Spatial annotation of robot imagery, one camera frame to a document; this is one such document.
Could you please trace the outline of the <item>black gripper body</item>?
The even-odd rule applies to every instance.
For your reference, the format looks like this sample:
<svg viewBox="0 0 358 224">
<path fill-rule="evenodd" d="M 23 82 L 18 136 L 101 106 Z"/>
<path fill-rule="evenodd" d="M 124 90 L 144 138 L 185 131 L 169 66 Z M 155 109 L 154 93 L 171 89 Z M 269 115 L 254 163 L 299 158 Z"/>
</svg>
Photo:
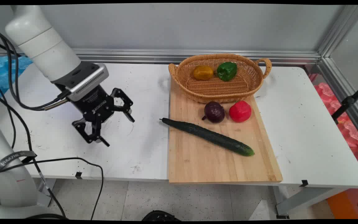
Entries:
<svg viewBox="0 0 358 224">
<path fill-rule="evenodd" d="M 82 113 L 83 119 L 87 122 L 96 120 L 104 123 L 113 114 L 114 99 L 106 93 L 101 85 L 97 85 L 78 101 L 71 101 L 72 104 Z"/>
</svg>

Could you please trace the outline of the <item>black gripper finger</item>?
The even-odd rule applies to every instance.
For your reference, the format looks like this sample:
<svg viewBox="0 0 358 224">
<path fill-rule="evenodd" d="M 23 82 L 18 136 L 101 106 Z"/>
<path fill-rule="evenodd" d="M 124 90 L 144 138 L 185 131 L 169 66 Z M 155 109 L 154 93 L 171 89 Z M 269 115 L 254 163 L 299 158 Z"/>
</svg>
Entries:
<svg viewBox="0 0 358 224">
<path fill-rule="evenodd" d="M 92 142 L 102 142 L 105 146 L 109 147 L 110 144 L 101 136 L 101 120 L 97 119 L 91 122 L 91 134 L 88 134 L 85 131 L 86 122 L 87 121 L 85 119 L 76 120 L 72 122 L 72 126 L 74 126 L 77 132 L 88 144 Z"/>
<path fill-rule="evenodd" d="M 123 90 L 119 88 L 114 88 L 111 95 L 112 98 L 120 98 L 123 102 L 122 106 L 113 105 L 111 111 L 117 111 L 122 112 L 124 115 L 128 118 L 129 121 L 132 123 L 135 122 L 135 119 L 131 116 L 131 106 L 133 105 L 133 102 L 131 99 L 124 93 Z"/>
</svg>

